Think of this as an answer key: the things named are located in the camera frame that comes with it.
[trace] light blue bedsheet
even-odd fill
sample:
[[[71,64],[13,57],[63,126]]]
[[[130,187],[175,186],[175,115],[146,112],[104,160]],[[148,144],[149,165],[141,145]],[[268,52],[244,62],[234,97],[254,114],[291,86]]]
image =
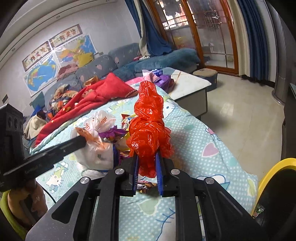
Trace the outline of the light blue bedsheet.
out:
[[[241,168],[228,148],[209,127],[178,106],[162,89],[157,87],[157,92],[165,101],[164,123],[172,130],[171,143],[175,149],[172,160],[175,166],[191,177],[213,177],[248,212],[251,212],[257,195],[257,177]],[[66,122],[45,138],[32,153],[69,140],[74,127],[82,126],[83,122],[98,110],[112,113],[120,127],[121,114],[132,114],[137,99],[138,97],[133,97],[111,101],[81,118]],[[81,171],[76,156],[72,153],[55,164],[54,169],[39,176],[37,181],[58,200],[82,177]],[[156,178],[139,176],[139,179],[157,182]],[[53,202],[48,195],[46,200],[51,207]],[[132,198],[121,197],[119,219],[119,240],[175,240],[173,197],[162,198],[157,193],[154,196],[137,193]]]

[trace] white table top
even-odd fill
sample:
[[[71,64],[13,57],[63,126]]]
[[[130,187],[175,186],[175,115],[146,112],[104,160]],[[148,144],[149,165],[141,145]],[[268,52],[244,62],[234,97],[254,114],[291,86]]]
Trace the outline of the white table top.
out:
[[[163,74],[171,75],[171,78],[175,81],[174,88],[169,92],[173,100],[177,100],[211,85],[205,79],[170,67],[163,68]]]

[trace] red plastic bag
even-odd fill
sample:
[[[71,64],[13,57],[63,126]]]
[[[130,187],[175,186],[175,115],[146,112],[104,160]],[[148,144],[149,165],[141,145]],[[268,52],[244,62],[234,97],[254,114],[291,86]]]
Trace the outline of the red plastic bag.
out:
[[[130,137],[126,144],[130,147],[130,156],[136,152],[139,156],[139,174],[155,177],[155,153],[160,148],[161,156],[169,158],[174,150],[170,144],[171,130],[163,122],[163,98],[157,94],[155,84],[143,81],[139,87],[139,99],[135,103],[138,117],[130,122]]]

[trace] red blanket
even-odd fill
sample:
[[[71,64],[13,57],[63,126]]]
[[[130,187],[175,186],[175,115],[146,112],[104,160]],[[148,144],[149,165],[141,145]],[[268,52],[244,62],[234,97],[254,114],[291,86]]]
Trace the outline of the red blanket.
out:
[[[106,79],[87,86],[79,91],[40,131],[36,145],[59,128],[66,121],[80,116],[92,109],[106,104],[114,98],[135,96],[138,91],[124,83],[115,74],[110,73]]]

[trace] world map poster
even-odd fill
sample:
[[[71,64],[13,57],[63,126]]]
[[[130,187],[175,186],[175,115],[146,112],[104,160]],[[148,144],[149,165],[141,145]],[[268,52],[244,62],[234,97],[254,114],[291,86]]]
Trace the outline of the world map poster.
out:
[[[79,36],[55,49],[55,53],[62,67],[74,63],[79,65],[79,61],[83,55],[87,53],[96,54],[97,52],[89,34]]]
[[[39,61],[24,76],[24,81],[29,89],[31,96],[38,93],[45,86],[55,81],[59,72],[59,64],[53,54]]]

